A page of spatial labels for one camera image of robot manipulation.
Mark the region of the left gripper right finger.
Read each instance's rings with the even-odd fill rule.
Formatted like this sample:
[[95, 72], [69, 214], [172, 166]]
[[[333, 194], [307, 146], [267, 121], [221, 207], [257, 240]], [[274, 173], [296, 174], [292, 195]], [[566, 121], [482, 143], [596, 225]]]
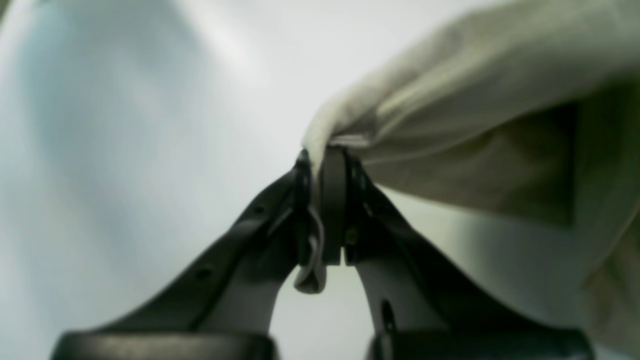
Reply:
[[375, 335], [368, 360], [592, 360], [576, 329], [503, 305], [409, 225], [359, 160], [328, 148], [320, 171], [323, 265], [358, 272]]

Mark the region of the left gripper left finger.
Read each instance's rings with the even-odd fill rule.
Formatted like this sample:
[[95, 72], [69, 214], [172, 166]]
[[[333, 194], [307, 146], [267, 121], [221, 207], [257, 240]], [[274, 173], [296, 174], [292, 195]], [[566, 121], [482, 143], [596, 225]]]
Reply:
[[307, 151], [169, 286], [121, 319], [68, 332], [53, 360], [276, 360], [268, 331], [278, 292], [312, 265]]

